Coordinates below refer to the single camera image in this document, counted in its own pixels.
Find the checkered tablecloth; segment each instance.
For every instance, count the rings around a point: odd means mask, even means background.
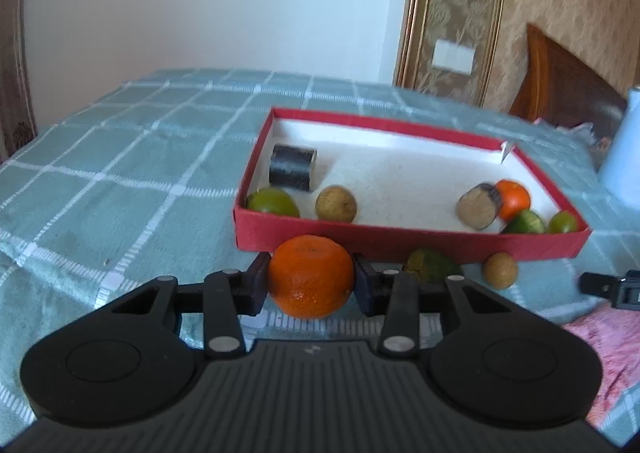
[[[39,338],[162,274],[182,283],[244,269],[231,207],[258,130],[272,106],[383,116],[514,140],[580,210],[594,233],[576,259],[520,264],[501,292],[554,322],[594,308],[583,271],[624,274],[640,264],[640,214],[598,183],[585,150],[508,115],[378,84],[245,70],[163,70],[124,83],[0,166],[0,444],[34,419],[18,367]],[[465,274],[481,280],[479,265]],[[267,299],[241,317],[257,337],[375,338],[351,299],[322,321],[281,314]],[[202,344],[201,320],[181,337]],[[422,316],[421,344],[441,337]],[[627,390],[602,431],[617,443],[638,430],[640,388]]]

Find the pink cloth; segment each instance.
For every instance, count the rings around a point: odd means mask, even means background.
[[[622,392],[640,382],[640,312],[601,305],[564,329],[587,341],[602,363],[602,383],[587,416],[597,426]]]

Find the white wall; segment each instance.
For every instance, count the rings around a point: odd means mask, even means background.
[[[121,81],[161,67],[268,68],[391,82],[401,18],[388,10],[397,2],[25,0],[36,120],[41,127],[55,122]]]

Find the tangerine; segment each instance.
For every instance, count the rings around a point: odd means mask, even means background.
[[[345,248],[324,237],[287,240],[269,263],[269,292],[285,314],[323,318],[340,308],[353,290],[353,261]]]
[[[495,187],[502,198],[498,216],[505,222],[511,222],[516,214],[531,207],[531,197],[522,184],[513,180],[500,180]]]

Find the white switch plate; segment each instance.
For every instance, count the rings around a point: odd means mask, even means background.
[[[446,39],[438,39],[433,48],[431,66],[470,76],[475,54],[475,49],[458,45]]]

